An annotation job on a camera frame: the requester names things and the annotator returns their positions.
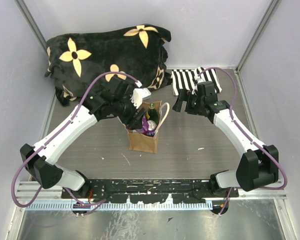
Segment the purple soda can front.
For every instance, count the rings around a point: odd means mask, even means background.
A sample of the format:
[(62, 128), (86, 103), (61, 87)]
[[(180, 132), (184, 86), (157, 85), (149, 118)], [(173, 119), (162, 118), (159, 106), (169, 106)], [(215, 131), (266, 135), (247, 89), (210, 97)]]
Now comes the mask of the purple soda can front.
[(145, 134), (149, 129), (149, 124), (147, 118), (144, 116), (141, 120), (141, 128), (137, 129), (136, 132), (140, 134)]

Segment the purple Fanta can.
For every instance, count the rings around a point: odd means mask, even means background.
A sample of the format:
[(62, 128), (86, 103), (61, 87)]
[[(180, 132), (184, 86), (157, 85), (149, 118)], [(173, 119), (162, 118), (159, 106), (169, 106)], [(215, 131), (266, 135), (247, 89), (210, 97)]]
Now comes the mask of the purple Fanta can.
[(147, 128), (147, 131), (145, 132), (145, 134), (148, 137), (153, 137), (155, 135), (157, 124), (153, 120), (148, 120), (147, 124), (148, 124), (148, 128)]

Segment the brown canvas tote bag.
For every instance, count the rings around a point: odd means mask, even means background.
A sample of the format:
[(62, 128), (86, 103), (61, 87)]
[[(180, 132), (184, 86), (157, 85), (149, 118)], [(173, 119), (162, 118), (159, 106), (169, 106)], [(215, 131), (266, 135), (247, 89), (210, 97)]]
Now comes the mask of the brown canvas tote bag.
[(170, 104), (168, 102), (162, 103), (162, 101), (157, 101), (154, 102), (153, 105), (154, 110), (158, 113), (159, 117), (159, 122), (158, 124), (155, 124), (155, 128), (153, 130), (150, 130), (150, 124), (148, 122), (144, 122), (144, 127), (141, 129), (126, 129), (130, 150), (146, 153), (157, 153), (159, 132), (170, 112)]

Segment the green glass bottle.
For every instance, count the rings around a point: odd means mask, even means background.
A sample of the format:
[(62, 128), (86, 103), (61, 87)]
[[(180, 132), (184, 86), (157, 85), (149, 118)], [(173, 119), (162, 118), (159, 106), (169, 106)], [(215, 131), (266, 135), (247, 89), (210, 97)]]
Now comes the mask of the green glass bottle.
[(158, 125), (159, 122), (160, 122), (160, 115), (157, 112), (155, 107), (156, 106), (155, 106), (154, 102), (149, 104), (148, 110), (147, 110), (147, 113), (146, 113), (146, 118), (147, 118), (148, 121), (153, 121), (153, 122), (155, 122), (156, 125)]

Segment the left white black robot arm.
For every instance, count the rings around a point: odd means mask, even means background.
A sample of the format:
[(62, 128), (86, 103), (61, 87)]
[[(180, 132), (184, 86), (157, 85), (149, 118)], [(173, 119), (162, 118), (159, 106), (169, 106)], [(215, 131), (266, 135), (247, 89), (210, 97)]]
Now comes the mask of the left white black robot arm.
[(78, 198), (89, 195), (90, 181), (79, 171), (57, 164), (63, 152), (86, 130), (101, 120), (118, 117), (129, 130), (142, 128), (145, 109), (143, 101), (151, 97), (139, 81), (136, 87), (122, 79), (113, 78), (104, 89), (92, 94), (87, 91), (71, 114), (50, 134), (33, 146), (25, 144), (20, 154), (25, 169), (43, 189), (59, 186), (71, 190)]

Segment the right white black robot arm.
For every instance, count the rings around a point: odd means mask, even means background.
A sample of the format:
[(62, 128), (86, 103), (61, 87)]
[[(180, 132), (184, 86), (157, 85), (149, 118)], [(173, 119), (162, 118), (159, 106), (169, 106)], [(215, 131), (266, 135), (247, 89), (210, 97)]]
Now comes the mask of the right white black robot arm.
[(183, 103), (187, 114), (204, 116), (219, 128), (240, 156), (237, 169), (210, 176), (209, 191), (213, 196), (221, 197), (231, 187), (249, 192), (278, 181), (278, 149), (265, 145), (241, 123), (230, 104), (218, 99), (212, 82), (200, 82), (193, 91), (182, 89), (172, 109), (180, 112)]

